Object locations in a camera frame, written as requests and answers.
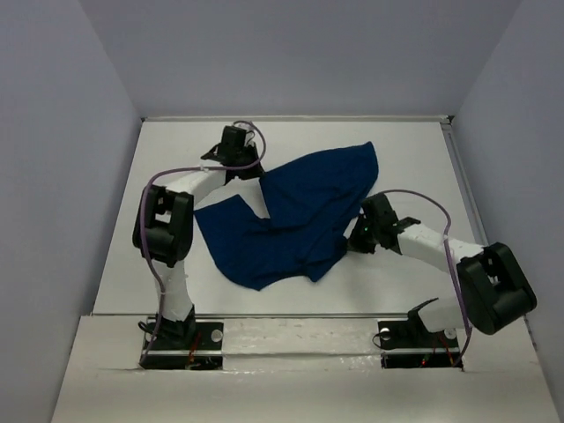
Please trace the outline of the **blue t shirt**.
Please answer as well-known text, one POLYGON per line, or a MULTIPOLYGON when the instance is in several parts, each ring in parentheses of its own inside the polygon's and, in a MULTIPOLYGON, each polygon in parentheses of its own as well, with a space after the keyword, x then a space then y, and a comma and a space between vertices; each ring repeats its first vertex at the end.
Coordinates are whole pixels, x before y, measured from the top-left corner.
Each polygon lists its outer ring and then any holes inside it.
POLYGON ((285 278, 321 279, 346 253, 344 232, 375 185, 372 143, 313 152, 259 180, 267 217, 232 196, 195 212, 213 262, 260 291, 285 278))

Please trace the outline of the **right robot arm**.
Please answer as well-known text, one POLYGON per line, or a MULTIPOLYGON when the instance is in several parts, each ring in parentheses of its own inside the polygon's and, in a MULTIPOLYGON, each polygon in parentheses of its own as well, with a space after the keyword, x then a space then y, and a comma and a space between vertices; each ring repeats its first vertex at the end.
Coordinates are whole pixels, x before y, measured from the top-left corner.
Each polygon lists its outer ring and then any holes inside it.
POLYGON ((399 218, 385 192, 367 197, 348 239, 348 249, 406 258, 445 273, 453 293, 410 309, 405 319, 381 322, 374 337, 384 351, 423 349, 447 332, 493 335, 524 317, 538 299, 512 249, 501 242, 479 245, 437 232, 414 217, 399 218))

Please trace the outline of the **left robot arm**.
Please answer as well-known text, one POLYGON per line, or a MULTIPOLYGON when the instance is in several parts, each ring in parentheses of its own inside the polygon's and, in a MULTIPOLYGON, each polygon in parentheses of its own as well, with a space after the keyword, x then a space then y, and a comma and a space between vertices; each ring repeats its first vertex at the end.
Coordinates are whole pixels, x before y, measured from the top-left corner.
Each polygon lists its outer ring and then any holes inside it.
POLYGON ((184 348, 197 335, 195 306, 189 296, 184 261, 194 237, 194 211, 198 203, 233 179, 255 179, 264 174, 266 145, 254 123, 235 121, 224 127, 220 141, 195 167, 178 167, 152 176, 142 190, 132 234, 155 281, 158 311, 155 323, 139 324, 149 337, 146 357, 159 343, 184 348))

